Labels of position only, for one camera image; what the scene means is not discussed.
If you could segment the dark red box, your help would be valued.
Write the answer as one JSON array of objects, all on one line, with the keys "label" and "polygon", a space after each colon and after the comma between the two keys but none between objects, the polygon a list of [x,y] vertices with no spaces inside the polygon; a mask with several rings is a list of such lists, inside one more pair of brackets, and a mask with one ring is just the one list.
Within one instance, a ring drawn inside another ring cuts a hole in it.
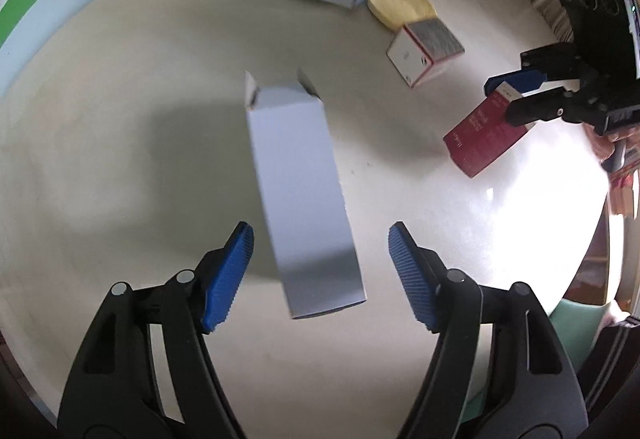
[{"label": "dark red box", "polygon": [[506,120],[506,109],[521,97],[507,82],[499,84],[442,138],[451,160],[466,177],[476,177],[535,126],[529,122],[515,127]]}]

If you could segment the long white box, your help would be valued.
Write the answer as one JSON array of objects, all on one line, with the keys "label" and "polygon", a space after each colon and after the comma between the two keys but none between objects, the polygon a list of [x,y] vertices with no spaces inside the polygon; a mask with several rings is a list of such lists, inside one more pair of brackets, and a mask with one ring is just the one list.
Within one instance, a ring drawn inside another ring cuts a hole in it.
[{"label": "long white box", "polygon": [[244,105],[262,210],[294,319],[367,299],[326,110],[305,75],[262,87],[244,77]]}]

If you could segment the green cushion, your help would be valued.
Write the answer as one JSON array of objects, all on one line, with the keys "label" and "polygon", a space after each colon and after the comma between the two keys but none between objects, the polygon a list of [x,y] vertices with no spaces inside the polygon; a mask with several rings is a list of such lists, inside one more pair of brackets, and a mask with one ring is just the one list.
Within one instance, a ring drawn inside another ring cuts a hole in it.
[{"label": "green cushion", "polygon": [[549,315],[576,373],[582,368],[602,329],[624,321],[629,313],[616,300],[603,306],[562,299]]}]

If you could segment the small red-trimmed white box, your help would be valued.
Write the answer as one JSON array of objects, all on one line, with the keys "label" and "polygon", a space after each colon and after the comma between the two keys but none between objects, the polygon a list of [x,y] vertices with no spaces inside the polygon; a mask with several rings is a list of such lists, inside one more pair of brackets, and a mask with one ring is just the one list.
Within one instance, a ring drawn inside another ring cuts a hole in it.
[{"label": "small red-trimmed white box", "polygon": [[464,54],[462,43],[437,17],[405,24],[386,51],[387,58],[411,89],[442,75]]}]

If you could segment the yellow round sponge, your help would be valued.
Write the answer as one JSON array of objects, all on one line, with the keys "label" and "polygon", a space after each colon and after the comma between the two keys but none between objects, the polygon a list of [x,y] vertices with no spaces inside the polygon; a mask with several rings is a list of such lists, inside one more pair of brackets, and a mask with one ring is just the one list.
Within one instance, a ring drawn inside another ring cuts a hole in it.
[{"label": "yellow round sponge", "polygon": [[392,32],[405,24],[428,20],[437,16],[430,0],[367,0],[373,16]]}]

